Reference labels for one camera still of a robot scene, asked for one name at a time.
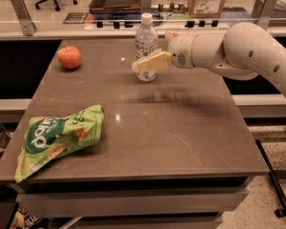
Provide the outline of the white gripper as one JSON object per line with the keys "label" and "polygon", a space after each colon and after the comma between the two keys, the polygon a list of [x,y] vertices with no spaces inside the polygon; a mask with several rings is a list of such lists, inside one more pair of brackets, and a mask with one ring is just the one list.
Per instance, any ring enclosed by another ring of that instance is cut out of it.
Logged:
{"label": "white gripper", "polygon": [[192,69],[192,44],[194,36],[178,31],[166,31],[168,52],[157,50],[132,63],[136,73],[168,69],[173,64],[179,69]]}

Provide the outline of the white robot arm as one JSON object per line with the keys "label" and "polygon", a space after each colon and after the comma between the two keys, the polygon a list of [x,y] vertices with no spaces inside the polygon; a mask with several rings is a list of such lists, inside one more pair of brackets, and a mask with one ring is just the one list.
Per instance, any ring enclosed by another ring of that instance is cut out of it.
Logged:
{"label": "white robot arm", "polygon": [[261,75],[286,97],[286,48],[256,24],[234,24],[225,32],[168,31],[165,39],[165,52],[158,49],[133,62],[136,73],[175,66],[203,68],[236,80]]}

